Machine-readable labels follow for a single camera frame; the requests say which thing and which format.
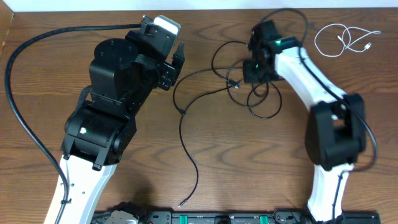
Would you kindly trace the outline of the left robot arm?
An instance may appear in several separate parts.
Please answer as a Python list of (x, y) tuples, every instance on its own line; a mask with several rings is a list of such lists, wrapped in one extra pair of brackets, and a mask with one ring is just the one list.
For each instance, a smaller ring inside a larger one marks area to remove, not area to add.
[(136, 133), (136, 114), (155, 88), (169, 90), (184, 61), (180, 24), (144, 17), (139, 30), (104, 40), (89, 67), (91, 84), (65, 123), (58, 179), (46, 223), (89, 223), (102, 191)]

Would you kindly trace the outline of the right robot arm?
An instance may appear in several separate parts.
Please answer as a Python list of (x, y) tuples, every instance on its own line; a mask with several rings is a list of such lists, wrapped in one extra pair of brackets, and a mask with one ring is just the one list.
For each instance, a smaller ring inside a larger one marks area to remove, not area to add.
[(307, 202), (314, 223), (340, 222), (345, 185), (354, 163), (366, 148), (364, 101), (334, 85), (295, 37), (282, 37), (272, 20), (252, 28), (243, 62), (245, 83), (271, 83), (283, 78), (306, 106), (309, 116), (305, 149), (314, 164)]

